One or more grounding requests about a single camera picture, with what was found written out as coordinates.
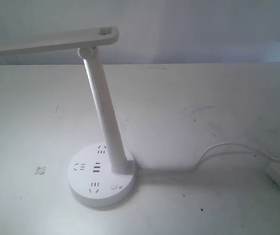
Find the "white desk lamp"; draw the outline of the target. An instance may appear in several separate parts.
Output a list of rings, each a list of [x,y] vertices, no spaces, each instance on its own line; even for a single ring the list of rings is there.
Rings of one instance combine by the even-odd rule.
[[[80,150],[68,167],[73,196],[92,208],[115,205],[125,199],[135,183],[136,163],[123,146],[99,47],[118,41],[115,26],[80,29],[0,41],[0,57],[76,49],[83,60],[104,141]]]

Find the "small torn tape scrap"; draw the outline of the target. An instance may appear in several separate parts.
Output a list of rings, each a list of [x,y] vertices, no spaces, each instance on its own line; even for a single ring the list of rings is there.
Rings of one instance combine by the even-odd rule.
[[[45,166],[43,166],[43,167],[38,166],[34,174],[35,175],[43,175],[43,174],[45,174],[45,172],[46,172],[46,167]]]

